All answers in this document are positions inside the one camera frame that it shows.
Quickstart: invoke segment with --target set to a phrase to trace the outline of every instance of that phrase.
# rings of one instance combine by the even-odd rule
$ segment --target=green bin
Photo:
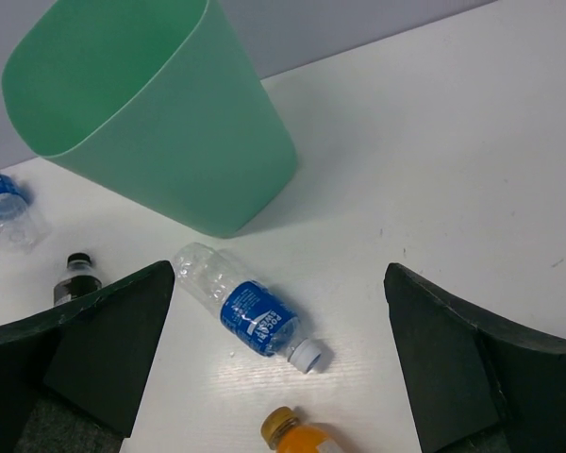
[[[215,0],[58,0],[2,88],[36,154],[209,235],[233,235],[296,167]]]

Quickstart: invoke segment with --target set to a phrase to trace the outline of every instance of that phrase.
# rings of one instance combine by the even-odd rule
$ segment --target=orange juice bottle
[[[277,453],[344,453],[321,429],[302,425],[290,408],[271,413],[261,429],[262,437]]]

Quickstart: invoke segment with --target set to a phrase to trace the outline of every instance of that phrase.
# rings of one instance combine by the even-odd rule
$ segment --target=black bottle cap
[[[69,265],[69,263],[71,263],[72,261],[85,261],[88,264],[92,265],[91,257],[86,255],[85,253],[74,253],[73,255],[70,255],[67,259],[67,265]]]

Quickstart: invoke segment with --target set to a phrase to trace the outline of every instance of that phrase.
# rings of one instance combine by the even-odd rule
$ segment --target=white table
[[[200,240],[235,253],[335,352],[303,376],[176,291],[126,453],[268,451],[299,406],[359,453],[418,452],[382,279],[403,262],[512,320],[566,337],[566,0],[502,0],[265,81],[295,179],[236,239],[189,230],[35,159],[8,169],[53,228],[0,252],[0,324],[51,305],[69,253],[105,281]]]

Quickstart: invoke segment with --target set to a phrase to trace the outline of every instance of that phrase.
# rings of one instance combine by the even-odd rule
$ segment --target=plastic bottle
[[[10,177],[0,174],[0,249],[28,252],[38,239],[21,192]]]
[[[303,373],[321,357],[297,314],[212,248],[190,243],[173,265],[178,283],[260,355],[281,355]]]
[[[91,257],[74,253],[67,259],[67,269],[53,291],[55,307],[102,288],[101,280],[92,267]]]
[[[343,453],[338,444],[322,429],[302,425],[290,408],[271,413],[260,430],[271,450],[277,453]]]

